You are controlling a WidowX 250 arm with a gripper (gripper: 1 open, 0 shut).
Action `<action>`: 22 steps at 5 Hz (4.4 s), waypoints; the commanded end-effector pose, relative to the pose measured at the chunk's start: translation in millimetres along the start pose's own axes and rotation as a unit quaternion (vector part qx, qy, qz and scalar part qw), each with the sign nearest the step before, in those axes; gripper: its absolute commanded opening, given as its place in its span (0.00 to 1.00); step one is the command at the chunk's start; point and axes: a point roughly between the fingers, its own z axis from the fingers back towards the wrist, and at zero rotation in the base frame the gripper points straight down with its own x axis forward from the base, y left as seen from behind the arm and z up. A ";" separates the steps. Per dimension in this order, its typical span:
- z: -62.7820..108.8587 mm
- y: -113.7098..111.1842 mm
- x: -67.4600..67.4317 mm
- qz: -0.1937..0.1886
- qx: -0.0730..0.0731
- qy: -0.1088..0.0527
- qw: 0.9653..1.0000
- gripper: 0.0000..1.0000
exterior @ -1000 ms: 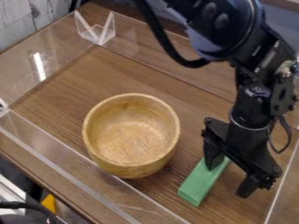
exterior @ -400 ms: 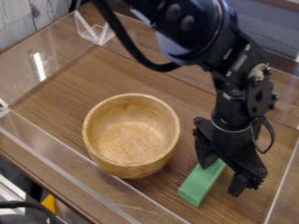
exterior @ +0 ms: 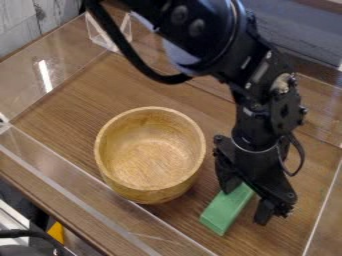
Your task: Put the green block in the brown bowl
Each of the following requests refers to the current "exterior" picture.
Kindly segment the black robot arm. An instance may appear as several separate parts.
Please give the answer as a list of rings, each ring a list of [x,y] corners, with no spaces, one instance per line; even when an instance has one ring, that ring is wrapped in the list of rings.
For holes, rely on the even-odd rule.
[[[152,80],[176,85],[211,76],[230,87],[236,106],[231,135],[214,137],[215,172],[220,189],[244,184],[259,196],[254,222],[287,217],[298,202],[289,178],[289,150],[305,150],[294,130],[305,122],[297,74],[283,53],[259,34],[256,17],[240,0],[112,0],[138,14],[164,41],[179,73],[154,71],[128,43],[103,0],[84,0],[87,11],[135,68]]]

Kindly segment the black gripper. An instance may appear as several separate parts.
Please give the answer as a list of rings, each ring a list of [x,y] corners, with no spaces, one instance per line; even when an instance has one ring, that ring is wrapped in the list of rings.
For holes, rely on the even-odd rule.
[[[284,160],[290,149],[286,137],[266,150],[240,148],[234,139],[214,136],[215,173],[220,190],[230,194],[244,183],[258,194],[254,222],[264,226],[272,215],[287,217],[298,197],[287,180]]]

